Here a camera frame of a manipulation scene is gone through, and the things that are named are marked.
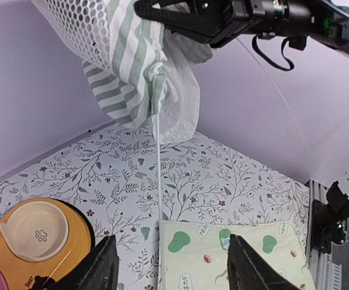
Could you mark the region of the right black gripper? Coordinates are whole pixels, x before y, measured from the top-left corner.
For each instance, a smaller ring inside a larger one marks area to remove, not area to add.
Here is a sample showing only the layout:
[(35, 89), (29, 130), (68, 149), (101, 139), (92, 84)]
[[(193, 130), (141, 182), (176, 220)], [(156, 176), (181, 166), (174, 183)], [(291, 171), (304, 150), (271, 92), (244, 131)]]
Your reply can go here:
[(203, 42), (222, 47), (240, 34), (286, 37), (298, 50), (304, 38), (349, 56), (349, 7), (331, 1), (207, 1), (191, 13)]

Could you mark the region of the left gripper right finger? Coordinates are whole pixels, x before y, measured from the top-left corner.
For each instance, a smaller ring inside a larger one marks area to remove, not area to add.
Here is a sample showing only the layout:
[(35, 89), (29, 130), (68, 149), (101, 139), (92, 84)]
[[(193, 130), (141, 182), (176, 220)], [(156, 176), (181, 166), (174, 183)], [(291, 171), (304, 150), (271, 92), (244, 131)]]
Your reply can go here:
[(230, 235), (227, 274), (230, 290), (287, 290), (297, 287), (279, 275), (242, 237)]

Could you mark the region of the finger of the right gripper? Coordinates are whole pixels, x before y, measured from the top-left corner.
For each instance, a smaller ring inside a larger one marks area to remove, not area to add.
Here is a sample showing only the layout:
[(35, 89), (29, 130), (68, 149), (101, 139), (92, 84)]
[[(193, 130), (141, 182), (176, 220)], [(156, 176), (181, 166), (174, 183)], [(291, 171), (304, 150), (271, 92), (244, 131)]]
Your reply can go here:
[(149, 21), (163, 24), (173, 33), (186, 36), (201, 44), (210, 43), (210, 35), (205, 31), (209, 28), (207, 16), (199, 14), (200, 11), (173, 11), (166, 7), (153, 5), (153, 1), (136, 1), (134, 11), (137, 16)]
[(184, 4), (190, 11), (201, 11), (201, 1), (197, 0), (156, 0), (152, 4), (158, 4), (161, 8)]

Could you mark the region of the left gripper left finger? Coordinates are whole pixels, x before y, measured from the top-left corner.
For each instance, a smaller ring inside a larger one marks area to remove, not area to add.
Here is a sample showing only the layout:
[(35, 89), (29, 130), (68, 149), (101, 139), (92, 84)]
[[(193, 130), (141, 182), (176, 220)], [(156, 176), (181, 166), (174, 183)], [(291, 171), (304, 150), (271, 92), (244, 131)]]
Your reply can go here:
[(117, 289), (119, 256), (116, 237), (105, 236), (86, 257), (50, 290), (113, 290)]

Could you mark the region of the avocado print cushion mat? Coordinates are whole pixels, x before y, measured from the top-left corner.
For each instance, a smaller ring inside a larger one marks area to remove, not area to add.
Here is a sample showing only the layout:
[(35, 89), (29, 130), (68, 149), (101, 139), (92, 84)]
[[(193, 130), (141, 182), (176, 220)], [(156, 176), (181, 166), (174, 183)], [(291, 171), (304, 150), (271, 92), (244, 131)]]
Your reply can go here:
[(162, 289), (315, 289), (291, 222), (164, 222), (160, 237)]

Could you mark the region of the striped fabric pet tent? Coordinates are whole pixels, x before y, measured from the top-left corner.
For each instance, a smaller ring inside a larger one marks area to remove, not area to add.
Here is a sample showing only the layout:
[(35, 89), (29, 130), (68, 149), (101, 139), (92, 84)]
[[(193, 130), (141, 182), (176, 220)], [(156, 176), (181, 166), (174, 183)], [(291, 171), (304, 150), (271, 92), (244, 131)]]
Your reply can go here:
[(35, 1), (62, 42), (82, 59), (101, 110), (128, 129), (149, 127), (160, 144), (190, 140), (200, 110), (192, 65), (206, 44), (144, 20), (132, 1)]

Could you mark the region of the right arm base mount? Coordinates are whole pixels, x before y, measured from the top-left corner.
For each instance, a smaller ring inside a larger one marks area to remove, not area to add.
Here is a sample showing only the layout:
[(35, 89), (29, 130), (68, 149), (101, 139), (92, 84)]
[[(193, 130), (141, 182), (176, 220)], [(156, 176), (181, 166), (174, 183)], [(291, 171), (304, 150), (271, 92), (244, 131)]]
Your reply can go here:
[(332, 245), (342, 245), (347, 237), (349, 197), (335, 181), (326, 193), (327, 203), (312, 202), (311, 246), (323, 254), (331, 254)]

